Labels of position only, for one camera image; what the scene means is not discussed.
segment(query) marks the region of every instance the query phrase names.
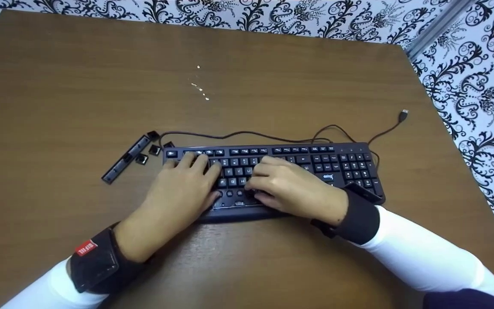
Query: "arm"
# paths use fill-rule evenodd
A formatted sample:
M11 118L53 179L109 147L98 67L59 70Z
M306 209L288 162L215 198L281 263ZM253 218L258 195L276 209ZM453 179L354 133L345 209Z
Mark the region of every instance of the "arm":
M268 192L255 198L269 207L337 227L416 290L474 289L494 297L494 275L470 252L380 206L350 205L351 192L285 160L264 157L245 188Z
M194 158L188 153L178 165L167 161L142 205L115 227L115 242L127 260L144 263L219 197L218 192L210 191L220 174L220 164L204 174L208 157L201 155L192 164ZM2 308L94 309L108 297L79 293L70 271L68 259L60 262Z

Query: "key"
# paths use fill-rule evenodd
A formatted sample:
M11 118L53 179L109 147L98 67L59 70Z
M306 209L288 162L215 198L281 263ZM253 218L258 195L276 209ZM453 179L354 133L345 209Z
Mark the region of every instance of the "key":
M296 162L298 164L309 164L310 163L310 157L308 157L308 156L296 156Z

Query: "red label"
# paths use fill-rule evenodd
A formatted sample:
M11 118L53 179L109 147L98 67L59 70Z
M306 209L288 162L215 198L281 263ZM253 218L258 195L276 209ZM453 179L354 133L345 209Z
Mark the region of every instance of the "red label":
M88 240L83 244L81 244L81 246L76 248L76 253L79 256L84 256L85 254L88 254L89 251L93 250L96 247L98 247L97 244L95 244L92 240Z

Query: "right hand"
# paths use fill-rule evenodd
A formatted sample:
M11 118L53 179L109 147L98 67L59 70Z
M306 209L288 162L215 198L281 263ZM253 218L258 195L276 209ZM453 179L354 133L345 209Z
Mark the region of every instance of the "right hand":
M262 190L255 198L264 205L298 217L337 226L348 209L348 196L339 188L290 162L263 157L253 169L246 190Z

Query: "white sleeve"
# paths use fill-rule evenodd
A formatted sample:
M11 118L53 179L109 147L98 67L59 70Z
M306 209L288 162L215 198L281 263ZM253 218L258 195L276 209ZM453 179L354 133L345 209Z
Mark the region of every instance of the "white sleeve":
M424 292L474 289L494 296L494 275L470 252L377 206L380 226L363 245L386 268Z
M68 258L22 290L3 305L2 309L51 308L94 309L107 294L79 293L66 271Z

